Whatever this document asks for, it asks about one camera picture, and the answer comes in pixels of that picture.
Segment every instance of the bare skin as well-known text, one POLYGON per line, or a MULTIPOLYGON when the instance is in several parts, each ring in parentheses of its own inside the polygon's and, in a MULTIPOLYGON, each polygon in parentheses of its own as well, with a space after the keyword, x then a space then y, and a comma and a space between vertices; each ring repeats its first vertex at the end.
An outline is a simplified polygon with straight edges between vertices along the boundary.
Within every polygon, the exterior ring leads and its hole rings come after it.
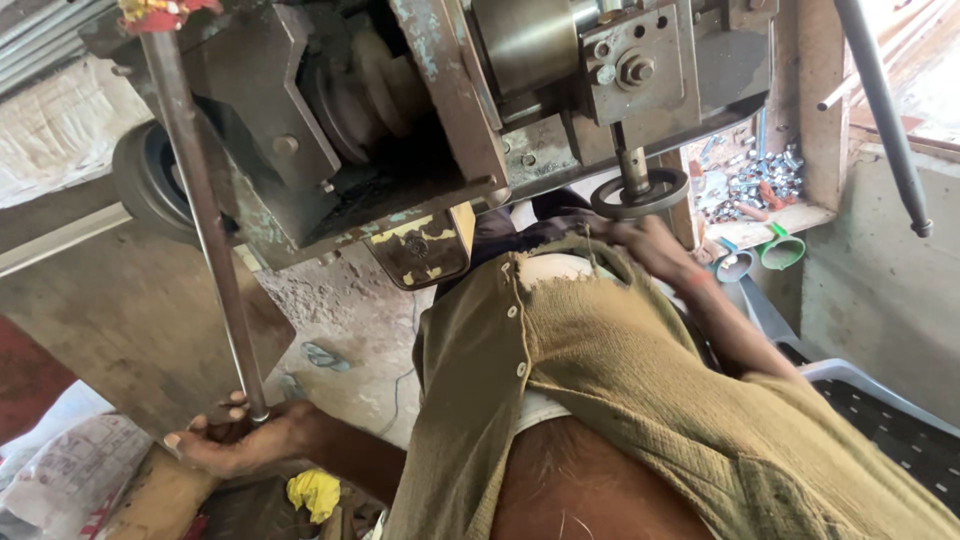
MULTIPOLYGON (((686 301, 714 352, 741 373, 759 372, 798 384, 804 378, 731 304, 713 279, 704 279, 663 222, 602 224, 593 230, 627 248, 652 276, 686 301)), ((229 478, 283 459, 308 458, 386 505, 399 487, 406 452, 322 412, 307 401, 273 407, 271 421, 250 430, 242 392, 224 403, 225 423, 198 416, 164 443, 181 460, 229 478)), ((654 471, 624 455, 572 417, 536 425, 511 449, 492 538, 693 538, 712 535, 689 503, 654 471), (551 437, 573 441, 556 467, 531 481, 551 437), (529 493, 530 486, 537 486, 529 493)))

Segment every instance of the concrete wall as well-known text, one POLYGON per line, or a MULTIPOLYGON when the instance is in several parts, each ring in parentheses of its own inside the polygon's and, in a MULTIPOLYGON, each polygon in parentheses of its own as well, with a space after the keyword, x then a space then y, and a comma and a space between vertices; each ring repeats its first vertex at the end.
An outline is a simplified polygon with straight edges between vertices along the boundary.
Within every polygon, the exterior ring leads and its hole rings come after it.
POLYGON ((807 232, 802 337, 960 426, 960 164, 914 154, 918 238, 881 147, 851 160, 841 217, 807 232))

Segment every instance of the green plastic cup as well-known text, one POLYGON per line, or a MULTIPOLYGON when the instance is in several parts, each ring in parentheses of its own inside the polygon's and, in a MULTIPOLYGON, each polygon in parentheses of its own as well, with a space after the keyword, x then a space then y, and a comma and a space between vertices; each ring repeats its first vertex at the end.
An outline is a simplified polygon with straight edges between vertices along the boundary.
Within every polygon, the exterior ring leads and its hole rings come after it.
POLYGON ((771 270, 782 270, 800 260, 806 252, 803 240, 788 233, 779 223, 770 225, 776 235, 773 240, 756 248, 760 264, 771 270))

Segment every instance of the rubber wheel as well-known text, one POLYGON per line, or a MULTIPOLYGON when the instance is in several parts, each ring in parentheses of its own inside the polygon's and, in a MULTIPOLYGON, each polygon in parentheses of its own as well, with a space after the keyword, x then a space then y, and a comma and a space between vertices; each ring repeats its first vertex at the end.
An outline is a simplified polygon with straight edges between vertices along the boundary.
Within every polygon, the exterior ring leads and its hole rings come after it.
POLYGON ((153 120, 127 132, 113 149, 113 182, 127 211, 156 233, 199 245, 190 203, 174 176, 170 137, 153 120))

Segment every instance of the man's arm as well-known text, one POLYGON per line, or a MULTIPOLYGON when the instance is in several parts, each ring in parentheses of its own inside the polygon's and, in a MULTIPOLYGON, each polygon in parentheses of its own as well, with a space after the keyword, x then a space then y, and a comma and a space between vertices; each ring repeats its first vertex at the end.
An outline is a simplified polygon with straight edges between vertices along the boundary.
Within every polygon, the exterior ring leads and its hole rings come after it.
POLYGON ((790 360, 733 305, 713 276, 690 258, 661 219, 645 216, 635 227, 617 223, 610 229, 610 238, 677 291, 726 365, 806 384, 790 360))
POLYGON ((214 424, 205 415, 163 443, 188 465, 221 478, 252 473, 284 459, 306 458, 392 506, 407 453, 376 436, 319 410, 306 400, 271 408, 270 420, 256 430, 243 407, 243 392, 224 404, 214 424))

